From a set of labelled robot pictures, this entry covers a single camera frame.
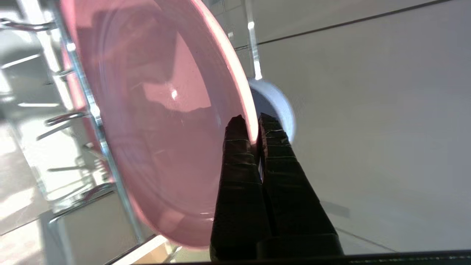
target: pink plate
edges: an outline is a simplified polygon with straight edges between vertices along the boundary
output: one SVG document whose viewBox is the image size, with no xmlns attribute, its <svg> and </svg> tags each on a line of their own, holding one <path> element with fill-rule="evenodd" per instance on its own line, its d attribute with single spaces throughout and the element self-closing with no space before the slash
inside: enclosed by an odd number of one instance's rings
<svg viewBox="0 0 471 265">
<path fill-rule="evenodd" d="M 258 132 L 221 27 L 199 0 L 63 0 L 62 12 L 138 216 L 172 241 L 208 246 L 225 126 L 242 114 L 252 144 Z"/>
</svg>

